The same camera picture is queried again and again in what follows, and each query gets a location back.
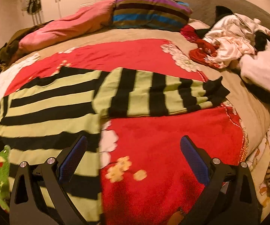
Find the gray headboard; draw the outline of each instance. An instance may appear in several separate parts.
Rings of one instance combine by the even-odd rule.
[[[261,20],[261,25],[270,29],[270,14],[260,7],[246,0],[177,0],[189,3],[193,13],[191,18],[203,21],[208,25],[212,25],[215,20],[215,7],[225,6],[234,13],[239,13]]]

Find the silver bolt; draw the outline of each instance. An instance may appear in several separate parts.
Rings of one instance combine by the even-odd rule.
[[[219,164],[219,163],[220,163],[220,160],[219,160],[218,158],[214,158],[214,159],[213,159],[213,163],[214,163],[214,164]]]
[[[244,167],[244,168],[246,168],[247,167],[246,162],[241,162],[241,166]]]
[[[55,158],[54,157],[51,157],[47,160],[47,163],[49,164],[53,164],[55,162]]]
[[[26,162],[22,162],[22,163],[20,164],[21,167],[25,167],[26,165],[27,165]]]

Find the beige bed sheet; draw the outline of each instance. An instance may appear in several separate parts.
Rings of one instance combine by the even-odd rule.
[[[43,59],[53,55],[54,53],[65,51],[72,47],[149,38],[170,40],[176,44],[186,55],[188,55],[188,52],[191,49],[195,49],[197,47],[196,44],[190,43],[178,32],[152,29],[115,29],[101,30],[98,33],[68,40],[63,43],[42,49],[38,51],[38,53]],[[251,154],[251,152],[259,145],[263,139],[270,124],[270,113],[268,106],[263,105],[258,99],[256,99],[251,93],[248,92],[238,75],[228,70],[222,70],[219,72],[203,65],[200,65],[200,68],[211,80],[217,79],[221,75],[223,76],[222,84],[230,91],[227,99],[235,106],[248,134],[249,143],[247,155]]]

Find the green and black striped sweater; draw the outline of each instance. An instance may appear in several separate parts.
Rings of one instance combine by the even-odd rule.
[[[87,221],[98,221],[101,119],[168,116],[217,106],[229,93],[221,80],[203,83],[125,68],[104,72],[69,67],[35,78],[0,102],[0,139],[11,147],[10,189],[22,161],[43,163],[85,135],[88,149],[64,189]],[[53,207],[45,187],[41,190]]]

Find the bed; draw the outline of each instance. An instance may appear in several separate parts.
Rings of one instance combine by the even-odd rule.
[[[189,24],[196,28],[208,28],[214,21],[215,6],[224,5],[234,12],[260,19],[270,29],[270,14],[245,0],[179,1],[189,3],[194,10]],[[95,163],[96,172],[89,175],[101,180],[98,197],[90,199],[83,191],[88,183],[81,180],[85,176],[81,170],[76,171],[76,178],[81,180],[80,187],[67,188],[87,221],[96,224],[103,214],[107,224],[167,224],[174,213],[187,213],[203,186],[179,156],[179,141],[186,134],[211,157],[232,165],[246,160],[263,206],[261,220],[269,214],[270,197],[263,181],[270,162],[270,106],[252,95],[238,75],[229,70],[218,71],[191,63],[181,68],[183,55],[196,47],[178,32],[105,28],[33,52],[8,69],[14,76],[9,87],[3,87],[3,95],[15,92],[36,77],[55,75],[61,66],[103,71],[124,67],[203,82],[223,77],[222,85],[230,94],[215,108],[175,116],[115,118],[102,122],[101,163]],[[40,160],[57,153],[59,150],[42,153]],[[15,155],[10,166],[10,190],[17,165],[24,161],[20,150]],[[109,182],[107,170],[123,157],[132,162],[128,166],[131,167],[128,175],[123,176],[123,182]],[[31,162],[39,162],[39,159],[29,159]],[[46,189],[42,187],[41,190],[52,211]]]

